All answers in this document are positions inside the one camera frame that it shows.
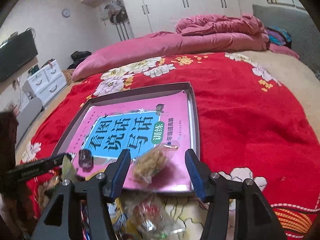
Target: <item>red floral bedspread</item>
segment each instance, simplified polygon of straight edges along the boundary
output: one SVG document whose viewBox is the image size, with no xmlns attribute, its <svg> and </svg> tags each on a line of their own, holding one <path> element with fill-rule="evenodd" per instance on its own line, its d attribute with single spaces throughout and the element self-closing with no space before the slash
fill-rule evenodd
<svg viewBox="0 0 320 240">
<path fill-rule="evenodd" d="M 43 122 L 22 162 L 49 157 L 87 99 L 174 82 L 194 88 L 201 161 L 228 179 L 254 179 L 288 237 L 302 238 L 320 210 L 319 142 L 294 95 L 239 54 L 157 57 L 91 76 Z M 27 182 L 36 218 L 39 193 L 51 176 Z"/>
</svg>

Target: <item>black tv screen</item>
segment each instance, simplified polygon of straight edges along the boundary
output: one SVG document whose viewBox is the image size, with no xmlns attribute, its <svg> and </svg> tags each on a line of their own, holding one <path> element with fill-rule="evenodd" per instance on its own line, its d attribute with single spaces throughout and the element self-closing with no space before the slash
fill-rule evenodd
<svg viewBox="0 0 320 240">
<path fill-rule="evenodd" d="M 36 55 L 38 51 L 31 30 L 9 39 L 0 48 L 0 82 L 5 81 Z"/>
</svg>

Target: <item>silver bolt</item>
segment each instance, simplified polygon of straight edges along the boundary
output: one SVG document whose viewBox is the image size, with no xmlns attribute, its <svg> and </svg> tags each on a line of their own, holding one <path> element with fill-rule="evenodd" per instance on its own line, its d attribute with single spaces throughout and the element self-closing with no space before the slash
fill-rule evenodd
<svg viewBox="0 0 320 240">
<path fill-rule="evenodd" d="M 245 179 L 244 183 L 249 185 L 249 186 L 252 186 L 254 184 L 254 181 L 252 179 Z"/>
<path fill-rule="evenodd" d="M 104 173 L 100 172 L 100 173 L 98 173 L 98 174 L 96 175 L 96 178 L 97 178 L 97 179 L 103 179 L 104 176 L 105 176 Z"/>
<path fill-rule="evenodd" d="M 213 172 L 213 173 L 211 173 L 211 178 L 213 178 L 213 179 L 217 179 L 217 178 L 219 178 L 220 177 L 220 174 L 219 173 L 217 173 L 217 172 Z"/>
<path fill-rule="evenodd" d="M 70 179 L 65 179 L 63 182 L 62 182 L 62 185 L 63 186 L 68 186 L 70 184 Z"/>
</svg>

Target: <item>drawer handle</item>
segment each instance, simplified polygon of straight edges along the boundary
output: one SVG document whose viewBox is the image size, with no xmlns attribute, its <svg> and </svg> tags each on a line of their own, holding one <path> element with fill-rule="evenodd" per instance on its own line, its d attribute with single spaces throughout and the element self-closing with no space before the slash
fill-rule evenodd
<svg viewBox="0 0 320 240">
<path fill-rule="evenodd" d="M 57 88 L 58 88 L 58 86 L 55 85 L 55 87 L 54 87 L 54 88 L 51 88 L 49 91 L 50 91 L 51 93 L 53 93 L 53 92 L 55 92 L 55 91 L 57 90 Z"/>
</svg>

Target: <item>white wardrobe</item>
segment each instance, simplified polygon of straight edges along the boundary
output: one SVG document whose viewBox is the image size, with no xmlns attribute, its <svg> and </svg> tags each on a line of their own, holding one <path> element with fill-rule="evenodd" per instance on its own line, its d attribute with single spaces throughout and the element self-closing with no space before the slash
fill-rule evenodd
<svg viewBox="0 0 320 240">
<path fill-rule="evenodd" d="M 200 14 L 240 17 L 238 0 L 123 0 L 134 36 L 174 32 L 176 23 Z"/>
</svg>

